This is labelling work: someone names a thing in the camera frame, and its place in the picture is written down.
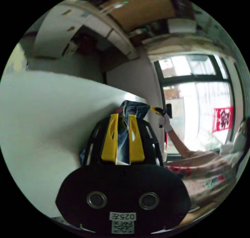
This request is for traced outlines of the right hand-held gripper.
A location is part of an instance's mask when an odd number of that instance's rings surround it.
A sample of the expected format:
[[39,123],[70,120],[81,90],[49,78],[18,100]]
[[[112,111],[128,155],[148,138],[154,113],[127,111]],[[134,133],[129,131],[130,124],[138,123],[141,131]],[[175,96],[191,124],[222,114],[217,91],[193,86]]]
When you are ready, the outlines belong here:
[[151,106],[150,110],[159,115],[158,124],[160,128],[165,128],[168,126],[168,115],[162,108]]

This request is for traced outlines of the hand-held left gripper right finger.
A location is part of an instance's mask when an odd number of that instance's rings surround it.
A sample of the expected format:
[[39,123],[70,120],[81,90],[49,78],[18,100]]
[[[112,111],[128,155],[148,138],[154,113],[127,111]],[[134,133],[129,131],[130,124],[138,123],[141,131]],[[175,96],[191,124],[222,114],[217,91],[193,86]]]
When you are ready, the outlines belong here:
[[140,131],[135,115],[129,115],[129,161],[143,162],[145,155],[143,151]]

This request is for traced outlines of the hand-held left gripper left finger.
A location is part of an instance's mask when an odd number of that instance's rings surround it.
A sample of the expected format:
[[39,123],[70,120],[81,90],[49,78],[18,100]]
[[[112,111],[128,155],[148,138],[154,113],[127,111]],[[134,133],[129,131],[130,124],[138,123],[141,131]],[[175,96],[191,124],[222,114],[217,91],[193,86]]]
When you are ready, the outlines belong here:
[[107,132],[101,154],[102,161],[117,161],[118,148],[118,118],[119,114],[110,116]]

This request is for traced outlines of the person's right hand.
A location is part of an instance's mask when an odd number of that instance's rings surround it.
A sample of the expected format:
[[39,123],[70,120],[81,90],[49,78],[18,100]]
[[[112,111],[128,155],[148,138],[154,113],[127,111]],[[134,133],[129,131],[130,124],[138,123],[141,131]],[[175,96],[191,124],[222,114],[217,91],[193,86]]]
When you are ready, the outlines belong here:
[[160,115],[159,116],[159,121],[158,121],[159,128],[163,128],[165,132],[169,133],[173,131],[173,127],[171,126],[170,123],[170,117],[167,113],[165,115]]

